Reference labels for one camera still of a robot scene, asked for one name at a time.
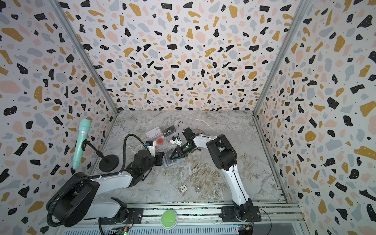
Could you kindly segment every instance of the microphone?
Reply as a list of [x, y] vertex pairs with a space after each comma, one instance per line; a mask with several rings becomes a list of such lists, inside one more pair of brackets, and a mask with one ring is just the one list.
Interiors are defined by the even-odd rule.
[[73, 169], [77, 169], [80, 165], [83, 150], [82, 150], [82, 143], [88, 137], [88, 132], [90, 130], [91, 121], [88, 119], [82, 119], [80, 125], [78, 126], [78, 138], [76, 142], [76, 148], [74, 150], [73, 156]]

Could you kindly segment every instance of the speckled wall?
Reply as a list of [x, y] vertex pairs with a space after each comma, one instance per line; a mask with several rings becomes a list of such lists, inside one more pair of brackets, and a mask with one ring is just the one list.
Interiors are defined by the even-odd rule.
[[257, 112], [312, 234], [376, 234], [376, 1], [314, 1]]
[[62, 2], [120, 110], [253, 110], [299, 4]]
[[[99, 146], [115, 115], [45, 1], [0, 1], [0, 22], [0, 234], [48, 234], [80, 120]], [[77, 171], [95, 157], [86, 150]]]

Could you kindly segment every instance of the wire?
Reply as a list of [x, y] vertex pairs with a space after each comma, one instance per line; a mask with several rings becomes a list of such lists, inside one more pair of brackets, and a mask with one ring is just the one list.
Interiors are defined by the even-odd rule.
[[105, 235], [102, 229], [102, 218], [98, 218], [98, 227], [99, 227], [99, 233], [100, 235]]
[[269, 235], [270, 231], [271, 231], [271, 227], [272, 227], [272, 223], [271, 223], [271, 219], [270, 219], [270, 216], [268, 215], [268, 213], [266, 213], [266, 211], [264, 211], [265, 214], [269, 217], [269, 220], [270, 220], [270, 229], [269, 229], [269, 232], [266, 234], [266, 235]]
[[178, 141], [182, 144], [183, 142], [181, 141], [180, 139], [180, 135], [179, 135], [179, 125], [180, 123], [182, 123], [183, 125], [183, 130], [184, 130], [184, 122], [183, 121], [180, 121], [179, 124], [177, 125], [177, 136], [178, 136]]
[[127, 139], [128, 139], [128, 137], [130, 137], [130, 136], [133, 136], [133, 137], [135, 137], [136, 139], [138, 139], [138, 141], [142, 144], [142, 146], [143, 146], [145, 149], [147, 149], [147, 147], [145, 146], [144, 142], [143, 142], [138, 136], [136, 136], [136, 135], [134, 135], [134, 134], [128, 134], [128, 135], [126, 135], [125, 138], [124, 138], [124, 143], [123, 143], [123, 165], [121, 166], [120, 173], [121, 173], [121, 172], [124, 170], [124, 168], [125, 168], [125, 152], [126, 152], [126, 145], [127, 145]]

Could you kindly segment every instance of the gray marble surface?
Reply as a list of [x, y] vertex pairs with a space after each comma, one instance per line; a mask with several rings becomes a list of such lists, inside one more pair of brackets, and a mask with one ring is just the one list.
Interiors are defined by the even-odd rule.
[[[157, 126], [173, 123], [177, 128], [179, 121], [195, 133], [209, 136], [224, 134], [237, 152], [238, 169], [246, 191], [252, 199], [279, 199], [279, 191], [271, 172], [260, 138], [254, 126], [251, 112], [247, 111], [122, 111], [116, 120], [109, 141], [103, 150], [105, 155], [119, 156], [123, 159], [123, 141], [129, 134], [147, 140], [146, 132]], [[179, 127], [183, 143], [185, 138], [182, 126]], [[142, 147], [137, 139], [130, 137], [126, 146], [126, 165], [133, 161], [134, 154]], [[166, 144], [156, 152], [175, 148]], [[187, 186], [186, 192], [180, 187]], [[199, 202], [232, 200], [230, 188], [224, 176], [214, 165], [207, 149], [194, 151], [179, 164], [164, 168], [153, 167], [145, 181], [136, 186], [113, 190], [108, 195], [124, 202]]]

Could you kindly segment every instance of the microphone stand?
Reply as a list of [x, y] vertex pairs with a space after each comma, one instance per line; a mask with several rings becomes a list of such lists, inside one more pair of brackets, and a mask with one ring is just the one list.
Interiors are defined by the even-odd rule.
[[119, 158], [118, 156], [114, 155], [114, 154], [110, 154], [110, 155], [107, 155], [107, 156], [104, 156], [104, 154], [97, 150], [91, 143], [90, 141], [88, 141], [87, 139], [85, 139], [83, 142], [82, 142], [82, 150], [85, 151], [85, 148], [86, 148], [86, 145], [89, 145], [94, 151], [95, 153], [98, 155], [98, 157], [101, 158], [100, 162], [99, 162], [99, 169], [103, 172], [110, 172], [110, 171], [113, 171], [119, 164]]

